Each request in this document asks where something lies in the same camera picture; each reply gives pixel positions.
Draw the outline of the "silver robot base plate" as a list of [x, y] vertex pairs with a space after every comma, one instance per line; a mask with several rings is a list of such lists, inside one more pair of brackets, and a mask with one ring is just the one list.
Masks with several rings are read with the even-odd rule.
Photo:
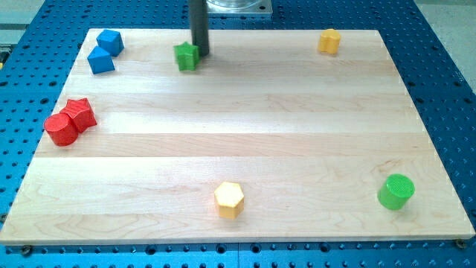
[[209, 14], [271, 15], [272, 0], [207, 0]]

